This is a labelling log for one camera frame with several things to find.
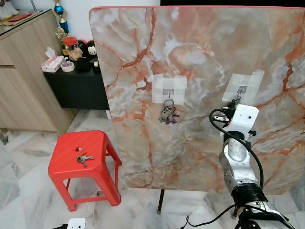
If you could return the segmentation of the key bunch with purple charm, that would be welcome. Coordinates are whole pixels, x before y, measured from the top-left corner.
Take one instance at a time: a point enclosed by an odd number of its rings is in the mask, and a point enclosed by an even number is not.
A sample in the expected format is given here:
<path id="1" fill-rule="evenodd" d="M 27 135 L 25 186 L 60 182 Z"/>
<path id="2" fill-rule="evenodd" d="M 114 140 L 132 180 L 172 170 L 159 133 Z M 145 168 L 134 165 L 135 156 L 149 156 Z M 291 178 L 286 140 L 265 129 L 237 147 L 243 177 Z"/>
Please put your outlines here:
<path id="1" fill-rule="evenodd" d="M 180 115 L 176 112 L 174 100 L 166 99 L 163 102 L 158 121 L 166 125 L 177 124 L 177 118 L 179 117 Z"/>

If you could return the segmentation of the clear tape patch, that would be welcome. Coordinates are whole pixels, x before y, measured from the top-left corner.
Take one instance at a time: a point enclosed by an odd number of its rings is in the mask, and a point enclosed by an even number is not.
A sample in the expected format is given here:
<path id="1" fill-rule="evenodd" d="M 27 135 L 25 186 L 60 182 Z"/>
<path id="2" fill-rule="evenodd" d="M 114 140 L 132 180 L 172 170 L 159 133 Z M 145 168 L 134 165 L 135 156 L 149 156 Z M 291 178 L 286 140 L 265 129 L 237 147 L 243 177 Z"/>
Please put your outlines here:
<path id="1" fill-rule="evenodd" d="M 176 92 L 174 94 L 175 105 L 182 105 L 185 101 L 185 92 L 187 87 L 186 76 L 176 75 L 170 76 L 167 74 L 153 75 L 152 83 L 152 102 L 157 104 L 163 104 L 162 89 L 174 88 Z"/>
<path id="2" fill-rule="evenodd" d="M 239 104 L 253 105 L 264 71 L 255 71 L 251 75 L 233 74 L 223 94 L 222 101 L 231 102 L 240 85 L 247 86 L 245 94 L 242 95 Z"/>

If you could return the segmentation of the marble pattern folding table top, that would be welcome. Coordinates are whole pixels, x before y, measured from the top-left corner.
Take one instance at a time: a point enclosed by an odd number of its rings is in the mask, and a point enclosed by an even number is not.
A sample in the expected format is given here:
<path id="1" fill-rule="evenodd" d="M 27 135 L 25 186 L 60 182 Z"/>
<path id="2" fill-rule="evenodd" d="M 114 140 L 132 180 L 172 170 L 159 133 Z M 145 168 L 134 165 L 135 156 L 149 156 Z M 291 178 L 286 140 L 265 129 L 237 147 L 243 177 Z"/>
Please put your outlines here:
<path id="1" fill-rule="evenodd" d="M 128 187 L 225 192 L 223 136 L 209 122 L 231 76 L 264 71 L 250 137 L 264 190 L 281 195 L 305 175 L 303 7 L 94 7 L 90 28 Z M 177 124 L 158 121 L 153 75 L 186 76 Z"/>

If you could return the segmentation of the black table leg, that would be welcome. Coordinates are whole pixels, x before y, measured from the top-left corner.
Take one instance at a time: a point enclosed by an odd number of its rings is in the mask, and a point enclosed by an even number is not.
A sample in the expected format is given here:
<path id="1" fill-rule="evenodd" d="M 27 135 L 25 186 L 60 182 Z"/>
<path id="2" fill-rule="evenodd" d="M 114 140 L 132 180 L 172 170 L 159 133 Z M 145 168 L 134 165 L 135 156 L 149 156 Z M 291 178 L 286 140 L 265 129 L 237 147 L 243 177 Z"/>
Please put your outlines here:
<path id="1" fill-rule="evenodd" d="M 165 189 L 161 189 L 159 193 L 159 198 L 158 198 L 158 203 L 157 203 L 157 214 L 161 214 L 162 212 L 162 205 L 163 205 L 163 200 L 165 196 Z"/>

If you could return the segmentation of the black tape dispenser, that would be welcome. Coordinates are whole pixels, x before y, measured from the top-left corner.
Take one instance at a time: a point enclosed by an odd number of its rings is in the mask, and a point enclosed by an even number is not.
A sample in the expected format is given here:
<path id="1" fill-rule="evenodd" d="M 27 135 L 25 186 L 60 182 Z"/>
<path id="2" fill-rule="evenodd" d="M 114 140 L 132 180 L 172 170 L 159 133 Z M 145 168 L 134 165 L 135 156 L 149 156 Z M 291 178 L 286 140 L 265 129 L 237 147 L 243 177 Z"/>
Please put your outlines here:
<path id="1" fill-rule="evenodd" d="M 92 65 L 93 72 L 96 74 L 101 74 L 100 62 L 98 59 L 91 60 L 90 63 Z"/>

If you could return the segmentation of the red plastic stool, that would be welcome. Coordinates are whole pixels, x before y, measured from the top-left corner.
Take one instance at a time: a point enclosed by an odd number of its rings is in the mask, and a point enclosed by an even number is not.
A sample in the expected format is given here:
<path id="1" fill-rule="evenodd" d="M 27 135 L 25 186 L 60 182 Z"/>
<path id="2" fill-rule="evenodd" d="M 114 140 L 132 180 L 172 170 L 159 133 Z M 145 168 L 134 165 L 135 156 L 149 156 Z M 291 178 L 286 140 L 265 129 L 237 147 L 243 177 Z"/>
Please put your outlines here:
<path id="1" fill-rule="evenodd" d="M 94 160 L 86 161 L 84 168 L 77 157 L 85 153 Z M 113 207 L 120 205 L 122 197 L 118 190 L 118 170 L 122 165 L 109 137 L 100 130 L 69 132 L 60 136 L 48 165 L 48 175 L 69 211 L 76 205 L 106 200 Z M 90 177 L 102 191 L 101 197 L 74 199 L 69 193 L 70 180 Z"/>

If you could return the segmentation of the black box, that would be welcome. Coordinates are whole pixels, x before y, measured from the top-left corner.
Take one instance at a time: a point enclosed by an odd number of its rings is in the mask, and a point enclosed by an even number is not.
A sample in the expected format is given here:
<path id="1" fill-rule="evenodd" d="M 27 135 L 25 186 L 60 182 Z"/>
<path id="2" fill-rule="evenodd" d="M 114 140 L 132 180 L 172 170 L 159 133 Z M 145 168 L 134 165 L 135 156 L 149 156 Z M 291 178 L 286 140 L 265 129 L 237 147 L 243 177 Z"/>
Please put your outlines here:
<path id="1" fill-rule="evenodd" d="M 89 70 L 92 69 L 92 63 L 90 62 L 90 58 L 87 57 L 77 59 L 74 64 L 76 72 L 89 72 Z"/>

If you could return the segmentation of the black low console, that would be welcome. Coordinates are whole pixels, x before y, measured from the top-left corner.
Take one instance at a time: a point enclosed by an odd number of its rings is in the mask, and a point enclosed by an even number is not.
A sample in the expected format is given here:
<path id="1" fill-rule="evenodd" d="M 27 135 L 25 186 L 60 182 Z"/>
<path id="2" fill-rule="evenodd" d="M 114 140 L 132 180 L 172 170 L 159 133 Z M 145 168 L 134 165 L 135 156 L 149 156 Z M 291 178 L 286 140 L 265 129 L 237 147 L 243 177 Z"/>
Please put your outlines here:
<path id="1" fill-rule="evenodd" d="M 88 72 L 44 72 L 50 88 L 63 108 L 109 110 L 102 74 Z"/>

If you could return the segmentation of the black plush toy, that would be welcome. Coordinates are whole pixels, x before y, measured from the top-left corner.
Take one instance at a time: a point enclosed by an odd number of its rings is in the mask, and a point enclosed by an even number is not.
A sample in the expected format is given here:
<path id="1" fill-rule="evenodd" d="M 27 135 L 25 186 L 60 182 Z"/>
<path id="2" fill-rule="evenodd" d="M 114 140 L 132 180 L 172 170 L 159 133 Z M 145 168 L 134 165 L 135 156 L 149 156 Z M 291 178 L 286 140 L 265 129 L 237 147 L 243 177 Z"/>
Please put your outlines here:
<path id="1" fill-rule="evenodd" d="M 97 59 L 97 51 L 94 40 L 79 40 L 79 48 L 82 50 L 83 57 L 90 58 L 91 60 Z"/>

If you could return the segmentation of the jar with red lid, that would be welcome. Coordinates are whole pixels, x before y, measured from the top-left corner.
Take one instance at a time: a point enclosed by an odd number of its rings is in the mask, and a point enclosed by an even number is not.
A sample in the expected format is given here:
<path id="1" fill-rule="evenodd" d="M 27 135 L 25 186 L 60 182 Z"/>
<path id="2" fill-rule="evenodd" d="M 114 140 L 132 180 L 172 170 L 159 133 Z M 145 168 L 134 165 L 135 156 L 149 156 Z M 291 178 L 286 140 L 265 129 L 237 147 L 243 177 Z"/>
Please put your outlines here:
<path id="1" fill-rule="evenodd" d="M 63 39 L 63 43 L 67 49 L 70 61 L 77 61 L 83 57 L 82 50 L 79 48 L 79 40 L 76 37 L 66 37 Z"/>

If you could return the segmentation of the pink tissue pack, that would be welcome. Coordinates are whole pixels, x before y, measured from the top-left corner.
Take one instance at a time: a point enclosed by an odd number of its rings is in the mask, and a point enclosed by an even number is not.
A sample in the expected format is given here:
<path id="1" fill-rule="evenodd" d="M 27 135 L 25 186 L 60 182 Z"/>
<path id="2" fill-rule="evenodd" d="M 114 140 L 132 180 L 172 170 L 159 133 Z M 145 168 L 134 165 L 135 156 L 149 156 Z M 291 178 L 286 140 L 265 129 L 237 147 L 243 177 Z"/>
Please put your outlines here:
<path id="1" fill-rule="evenodd" d="M 65 57 L 63 55 L 57 55 L 55 50 L 51 47 L 47 48 L 45 55 L 48 57 L 44 63 L 41 64 L 43 72 L 54 73 L 61 68 L 61 64 L 65 63 Z"/>

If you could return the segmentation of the blue trophy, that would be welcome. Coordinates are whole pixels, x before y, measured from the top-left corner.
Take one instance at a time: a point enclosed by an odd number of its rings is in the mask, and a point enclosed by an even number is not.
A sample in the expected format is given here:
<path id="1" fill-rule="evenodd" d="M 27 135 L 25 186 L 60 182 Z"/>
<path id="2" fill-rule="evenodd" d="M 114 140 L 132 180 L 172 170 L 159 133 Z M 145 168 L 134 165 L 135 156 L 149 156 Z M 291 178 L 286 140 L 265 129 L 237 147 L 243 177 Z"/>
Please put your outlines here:
<path id="1" fill-rule="evenodd" d="M 59 25 L 63 28 L 65 33 L 69 33 L 69 26 L 67 22 L 67 13 L 63 6 L 60 4 L 60 0 L 53 0 L 55 6 L 53 7 L 53 13 L 59 20 Z"/>

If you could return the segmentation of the light wooden cabinet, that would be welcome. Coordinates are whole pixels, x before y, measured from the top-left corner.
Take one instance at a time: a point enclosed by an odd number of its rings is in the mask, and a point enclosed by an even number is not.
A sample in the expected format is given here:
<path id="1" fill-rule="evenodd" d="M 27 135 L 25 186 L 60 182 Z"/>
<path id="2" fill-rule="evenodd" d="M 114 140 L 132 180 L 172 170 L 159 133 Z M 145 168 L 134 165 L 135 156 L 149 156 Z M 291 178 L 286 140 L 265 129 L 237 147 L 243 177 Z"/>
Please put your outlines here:
<path id="1" fill-rule="evenodd" d="M 48 48 L 61 52 L 52 10 L 0 28 L 0 128 L 64 134 L 77 109 L 61 107 L 41 70 Z"/>

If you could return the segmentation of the red flat box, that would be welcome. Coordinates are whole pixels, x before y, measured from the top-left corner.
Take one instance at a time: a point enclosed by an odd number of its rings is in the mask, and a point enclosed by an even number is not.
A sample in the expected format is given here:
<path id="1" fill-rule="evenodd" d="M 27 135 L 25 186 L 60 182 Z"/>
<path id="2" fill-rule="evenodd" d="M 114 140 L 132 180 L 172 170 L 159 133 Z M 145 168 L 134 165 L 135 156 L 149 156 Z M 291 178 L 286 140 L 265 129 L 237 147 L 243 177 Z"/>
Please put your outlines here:
<path id="1" fill-rule="evenodd" d="M 19 21 L 22 21 L 22 20 L 24 20 L 28 17 L 33 16 L 33 15 L 35 15 L 35 13 L 33 13 L 33 12 L 29 12 L 29 13 L 25 13 L 25 14 L 19 14 L 19 15 L 16 15 L 15 17 L 10 18 L 9 20 L 7 20 L 7 22 L 11 22 L 11 23 L 19 22 Z"/>

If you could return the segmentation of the white figurine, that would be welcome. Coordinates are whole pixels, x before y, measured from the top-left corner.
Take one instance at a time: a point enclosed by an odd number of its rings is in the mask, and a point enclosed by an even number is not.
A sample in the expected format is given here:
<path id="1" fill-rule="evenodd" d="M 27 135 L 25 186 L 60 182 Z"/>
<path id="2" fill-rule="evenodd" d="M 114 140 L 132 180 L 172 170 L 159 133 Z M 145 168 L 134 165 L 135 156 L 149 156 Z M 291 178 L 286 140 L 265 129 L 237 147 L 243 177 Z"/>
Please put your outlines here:
<path id="1" fill-rule="evenodd" d="M 0 21 L 7 21 L 19 15 L 19 11 L 15 9 L 10 0 L 0 0 Z"/>

